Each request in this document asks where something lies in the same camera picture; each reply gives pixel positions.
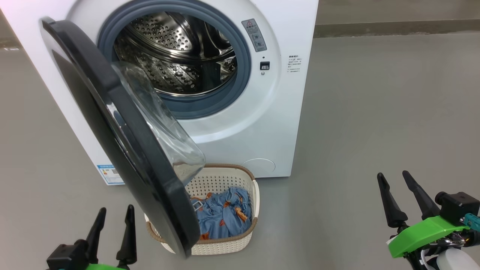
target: teal connector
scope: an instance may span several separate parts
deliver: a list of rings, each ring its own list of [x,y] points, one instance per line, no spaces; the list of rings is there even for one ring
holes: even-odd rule
[[[480,218],[473,214],[466,214],[465,218],[463,219],[463,224],[475,231],[480,232]]]

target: green plastic bracket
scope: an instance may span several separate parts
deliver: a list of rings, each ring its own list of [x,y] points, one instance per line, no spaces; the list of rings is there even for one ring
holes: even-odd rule
[[[123,270],[106,264],[90,264],[86,270]]]
[[[404,229],[390,242],[388,249],[393,258],[400,258],[403,257],[406,252],[412,252],[452,232],[463,229],[470,228],[467,226],[452,225],[440,216],[427,218],[422,222]]]

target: open door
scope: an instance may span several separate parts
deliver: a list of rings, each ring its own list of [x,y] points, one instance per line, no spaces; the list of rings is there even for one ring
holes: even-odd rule
[[[177,254],[200,237],[184,186],[204,157],[135,66],[109,63],[70,21],[42,19],[42,35],[100,145],[150,221]]]

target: white washing machine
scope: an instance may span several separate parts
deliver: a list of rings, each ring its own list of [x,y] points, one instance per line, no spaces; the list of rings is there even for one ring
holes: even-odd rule
[[[317,5],[318,0],[1,0],[0,7],[99,173],[107,184],[120,184],[85,120],[88,112],[79,108],[54,61],[46,20],[77,25],[108,62],[141,67],[206,162],[279,177],[291,173]]]

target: clothes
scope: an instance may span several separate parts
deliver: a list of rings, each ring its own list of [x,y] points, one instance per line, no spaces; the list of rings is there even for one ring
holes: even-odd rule
[[[252,224],[248,192],[243,188],[230,187],[221,194],[208,193],[206,199],[191,200],[203,204],[196,211],[202,240],[237,236]]]

